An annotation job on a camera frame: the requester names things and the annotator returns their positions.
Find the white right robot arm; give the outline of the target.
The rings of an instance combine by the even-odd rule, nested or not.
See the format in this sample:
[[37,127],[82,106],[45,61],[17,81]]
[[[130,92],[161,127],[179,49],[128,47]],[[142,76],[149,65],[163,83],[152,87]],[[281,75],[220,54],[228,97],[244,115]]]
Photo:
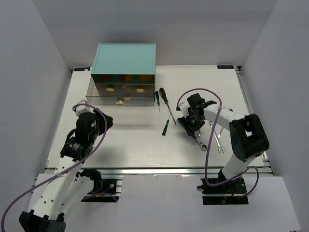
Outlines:
[[182,113],[178,123],[187,135],[196,138],[206,121],[212,122],[210,137],[215,135],[216,125],[230,133],[232,156],[220,170],[218,182],[206,184],[217,187],[225,193],[235,188],[235,179],[239,179],[250,168],[258,156],[269,149],[269,141],[260,118],[256,114],[242,115],[224,109],[222,102],[205,101],[198,93],[191,95],[187,102],[177,102],[176,110]]

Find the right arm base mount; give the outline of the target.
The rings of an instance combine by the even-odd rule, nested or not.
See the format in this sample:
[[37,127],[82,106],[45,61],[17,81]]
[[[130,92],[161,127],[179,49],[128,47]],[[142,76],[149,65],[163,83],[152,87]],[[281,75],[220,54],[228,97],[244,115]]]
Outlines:
[[202,193],[204,205],[247,205],[249,204],[246,185],[241,177],[237,180],[216,187],[206,184],[205,179],[201,179],[201,185],[197,190]]

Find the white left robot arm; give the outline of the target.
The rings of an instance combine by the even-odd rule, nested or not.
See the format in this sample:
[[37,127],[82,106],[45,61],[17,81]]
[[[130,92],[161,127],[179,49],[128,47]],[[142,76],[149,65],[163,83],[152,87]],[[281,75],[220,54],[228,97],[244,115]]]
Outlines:
[[96,169],[81,171],[83,159],[93,151],[96,138],[113,126],[113,118],[97,111],[78,115],[76,128],[67,135],[54,172],[55,179],[19,223],[26,232],[63,232],[73,206],[85,195],[101,190],[101,174]]

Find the small black green precision screwdriver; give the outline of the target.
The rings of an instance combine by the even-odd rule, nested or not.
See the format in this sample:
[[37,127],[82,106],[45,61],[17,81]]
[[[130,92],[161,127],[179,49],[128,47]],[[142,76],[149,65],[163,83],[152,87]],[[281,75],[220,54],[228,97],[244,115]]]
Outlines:
[[165,123],[164,129],[163,129],[163,131],[162,131],[162,136],[165,136],[165,135],[166,135],[168,126],[169,126],[169,119],[168,119],[168,120],[166,121],[166,123]]

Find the black yellow large screwdriver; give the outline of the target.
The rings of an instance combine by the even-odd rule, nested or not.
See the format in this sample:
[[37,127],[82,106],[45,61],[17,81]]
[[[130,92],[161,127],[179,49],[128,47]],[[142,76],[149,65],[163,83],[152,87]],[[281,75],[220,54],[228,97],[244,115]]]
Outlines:
[[172,113],[172,110],[171,110],[171,108],[170,108],[170,106],[169,106],[169,101],[168,101],[168,99],[167,99],[166,92],[165,92],[165,90],[164,90],[162,87],[159,89],[159,94],[160,94],[161,98],[163,99],[165,105],[167,106],[167,108],[168,108],[168,110],[169,110],[169,112],[170,112],[170,115],[171,115],[171,117],[172,117],[172,119],[173,119],[174,124],[177,124],[177,123],[176,123],[176,120],[175,120],[175,118],[174,118],[174,115],[173,115],[173,113]]

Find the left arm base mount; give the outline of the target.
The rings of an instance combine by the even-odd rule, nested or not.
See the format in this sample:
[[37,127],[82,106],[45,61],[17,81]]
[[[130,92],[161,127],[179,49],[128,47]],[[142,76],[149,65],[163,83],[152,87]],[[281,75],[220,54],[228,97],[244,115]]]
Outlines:
[[82,199],[82,202],[89,203],[115,203],[119,200],[120,187],[119,179],[103,178],[101,172],[96,169],[87,168],[76,174],[78,177],[89,177],[93,181],[93,189]]

